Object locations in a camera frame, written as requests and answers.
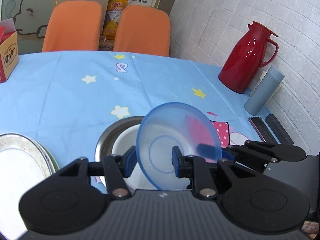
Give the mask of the steel bowl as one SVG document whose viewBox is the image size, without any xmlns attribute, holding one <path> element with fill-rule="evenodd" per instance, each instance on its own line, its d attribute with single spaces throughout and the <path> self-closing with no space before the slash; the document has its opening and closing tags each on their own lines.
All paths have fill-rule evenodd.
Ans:
<svg viewBox="0 0 320 240">
<path fill-rule="evenodd" d="M 101 161 L 107 155 L 123 155 L 131 146 L 135 146 L 139 126 L 143 116 L 132 116 L 116 121 L 100 136 L 95 148 L 95 161 Z M 150 189 L 152 185 L 136 164 L 131 176 L 124 179 L 130 191 Z"/>
</svg>

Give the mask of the blue plastic bowl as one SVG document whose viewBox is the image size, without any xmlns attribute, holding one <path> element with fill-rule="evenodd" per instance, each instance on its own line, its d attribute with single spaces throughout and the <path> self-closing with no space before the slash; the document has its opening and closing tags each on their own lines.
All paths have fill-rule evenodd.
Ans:
<svg viewBox="0 0 320 240">
<path fill-rule="evenodd" d="M 183 155 L 216 163 L 222 157 L 221 142 L 210 120 L 195 107 L 170 102 L 157 106 L 142 120 L 136 137 L 140 168 L 158 190 L 185 190 L 189 179 L 177 178 L 172 149 Z"/>
</svg>

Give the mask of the green plastic plate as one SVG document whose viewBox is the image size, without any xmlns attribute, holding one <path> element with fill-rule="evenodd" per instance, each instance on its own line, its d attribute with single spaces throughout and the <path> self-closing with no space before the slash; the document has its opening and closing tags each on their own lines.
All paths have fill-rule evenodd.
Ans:
<svg viewBox="0 0 320 240">
<path fill-rule="evenodd" d="M 46 155 L 48 156 L 48 158 L 49 158 L 49 160 L 50 160 L 50 163 L 51 163 L 54 171 L 55 171 L 55 172 L 58 171 L 60 168 L 59 168 L 59 166 L 58 166 L 55 158 L 53 157 L 53 155 L 49 152 L 49 150 L 48 150 L 46 147 L 43 146 L 43 149 L 45 150 Z"/>
</svg>

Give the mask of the white floral plate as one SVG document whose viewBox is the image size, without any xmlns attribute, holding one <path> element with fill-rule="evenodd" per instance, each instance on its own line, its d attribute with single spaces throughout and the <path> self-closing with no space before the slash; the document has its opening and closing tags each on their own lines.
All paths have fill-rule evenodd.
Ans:
<svg viewBox="0 0 320 240">
<path fill-rule="evenodd" d="M 56 160 L 54 159 L 54 157 L 52 156 L 52 154 L 48 151 L 48 149 L 44 146 L 42 146 L 40 143 L 38 143 L 37 141 L 35 141 L 35 144 L 41 149 L 41 151 L 43 152 L 45 158 L 47 159 L 48 165 L 51 169 L 52 174 L 54 174 L 56 171 L 59 170 L 59 166 L 56 162 Z"/>
</svg>

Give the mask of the white brown-rimmed plate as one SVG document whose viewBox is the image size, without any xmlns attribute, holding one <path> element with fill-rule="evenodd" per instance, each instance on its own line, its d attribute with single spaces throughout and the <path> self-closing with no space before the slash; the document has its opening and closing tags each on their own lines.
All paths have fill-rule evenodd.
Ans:
<svg viewBox="0 0 320 240">
<path fill-rule="evenodd" d="M 51 175 L 47 159 L 33 139 L 1 134 L 1 237 L 18 239 L 26 231 L 18 209 L 20 198 Z"/>
</svg>

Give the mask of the smartphone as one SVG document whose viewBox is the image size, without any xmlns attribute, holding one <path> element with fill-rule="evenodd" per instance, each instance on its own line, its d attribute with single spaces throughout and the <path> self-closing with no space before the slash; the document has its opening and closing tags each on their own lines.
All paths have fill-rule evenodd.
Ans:
<svg viewBox="0 0 320 240">
<path fill-rule="evenodd" d="M 248 120 L 263 142 L 273 142 L 267 126 L 260 117 L 249 117 Z"/>
</svg>

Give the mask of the black rectangular case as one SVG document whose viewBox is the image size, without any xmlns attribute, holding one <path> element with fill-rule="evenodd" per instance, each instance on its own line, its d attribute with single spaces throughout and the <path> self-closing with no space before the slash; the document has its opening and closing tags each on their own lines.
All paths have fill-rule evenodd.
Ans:
<svg viewBox="0 0 320 240">
<path fill-rule="evenodd" d="M 282 124 L 279 122 L 279 120 L 276 118 L 274 114 L 269 114 L 265 118 L 265 122 L 268 124 L 268 126 L 270 127 L 270 129 L 272 130 L 272 132 L 281 144 L 294 144 L 293 140 L 291 139 L 285 128 L 282 126 Z"/>
</svg>

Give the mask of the grey-blue tumbler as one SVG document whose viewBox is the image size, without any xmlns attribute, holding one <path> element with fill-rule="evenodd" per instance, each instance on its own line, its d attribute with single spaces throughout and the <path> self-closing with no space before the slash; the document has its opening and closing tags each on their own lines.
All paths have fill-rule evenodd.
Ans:
<svg viewBox="0 0 320 240">
<path fill-rule="evenodd" d="M 245 110 L 251 115 L 257 115 L 272 98 L 283 79 L 284 75 L 279 70 L 270 67 L 244 104 Z"/>
</svg>

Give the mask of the red thermos jug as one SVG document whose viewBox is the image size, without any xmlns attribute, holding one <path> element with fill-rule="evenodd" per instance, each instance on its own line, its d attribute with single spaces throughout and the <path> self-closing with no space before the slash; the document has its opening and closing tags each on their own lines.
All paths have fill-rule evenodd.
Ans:
<svg viewBox="0 0 320 240">
<path fill-rule="evenodd" d="M 270 39 L 277 36 L 271 29 L 253 22 L 248 32 L 240 38 L 222 67 L 218 78 L 230 90 L 243 94 L 249 87 L 259 68 L 270 64 L 276 57 L 279 46 Z M 275 46 L 274 54 L 264 61 L 268 44 Z"/>
</svg>

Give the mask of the blue cartoon tablecloth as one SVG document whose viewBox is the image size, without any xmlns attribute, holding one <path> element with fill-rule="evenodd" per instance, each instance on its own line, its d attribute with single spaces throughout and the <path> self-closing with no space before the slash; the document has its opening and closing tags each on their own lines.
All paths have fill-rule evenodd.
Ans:
<svg viewBox="0 0 320 240">
<path fill-rule="evenodd" d="M 1 84 L 1 132 L 29 136 L 60 167 L 94 160 L 103 131 L 126 116 L 182 102 L 229 124 L 231 142 L 258 140 L 244 109 L 247 94 L 219 80 L 220 68 L 170 57 L 104 51 L 26 54 Z"/>
</svg>

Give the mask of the right orange chair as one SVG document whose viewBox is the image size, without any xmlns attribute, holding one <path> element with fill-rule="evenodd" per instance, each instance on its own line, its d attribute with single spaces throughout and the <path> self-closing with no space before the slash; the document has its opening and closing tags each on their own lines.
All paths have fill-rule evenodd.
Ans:
<svg viewBox="0 0 320 240">
<path fill-rule="evenodd" d="M 121 15 L 113 50 L 168 57 L 170 31 L 170 18 L 166 12 L 129 5 Z"/>
</svg>

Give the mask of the orange chair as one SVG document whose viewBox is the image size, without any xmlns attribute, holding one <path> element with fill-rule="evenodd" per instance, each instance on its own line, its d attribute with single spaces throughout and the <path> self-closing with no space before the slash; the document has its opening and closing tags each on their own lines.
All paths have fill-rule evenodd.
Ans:
<svg viewBox="0 0 320 240">
<path fill-rule="evenodd" d="M 98 50 L 102 12 L 93 1 L 60 3 L 50 16 L 42 52 Z"/>
<path fill-rule="evenodd" d="M 170 18 L 166 12 L 129 5 L 121 15 L 113 50 L 168 57 L 170 31 Z"/>
</svg>

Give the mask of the left orange chair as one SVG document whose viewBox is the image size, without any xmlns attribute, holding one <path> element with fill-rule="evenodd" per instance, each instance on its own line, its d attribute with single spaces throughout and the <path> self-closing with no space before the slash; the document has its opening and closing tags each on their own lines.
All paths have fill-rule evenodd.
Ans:
<svg viewBox="0 0 320 240">
<path fill-rule="evenodd" d="M 50 16 L 42 52 L 98 50 L 102 12 L 93 1 L 60 3 Z"/>
</svg>

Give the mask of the red snack box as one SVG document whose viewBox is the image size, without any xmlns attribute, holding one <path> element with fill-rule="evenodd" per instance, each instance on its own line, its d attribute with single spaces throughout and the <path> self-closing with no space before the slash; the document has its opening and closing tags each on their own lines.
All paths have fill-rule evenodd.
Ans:
<svg viewBox="0 0 320 240">
<path fill-rule="evenodd" d="M 17 31 L 13 18 L 1 21 L 0 30 L 0 83 L 4 83 L 19 62 Z"/>
</svg>

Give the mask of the yellow snack bag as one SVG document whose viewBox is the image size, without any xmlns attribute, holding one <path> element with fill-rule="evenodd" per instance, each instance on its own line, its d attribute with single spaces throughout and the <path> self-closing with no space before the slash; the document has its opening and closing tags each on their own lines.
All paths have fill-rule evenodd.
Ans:
<svg viewBox="0 0 320 240">
<path fill-rule="evenodd" d="M 123 10 L 129 0 L 109 0 L 105 16 L 103 36 L 107 40 L 114 40 Z"/>
</svg>

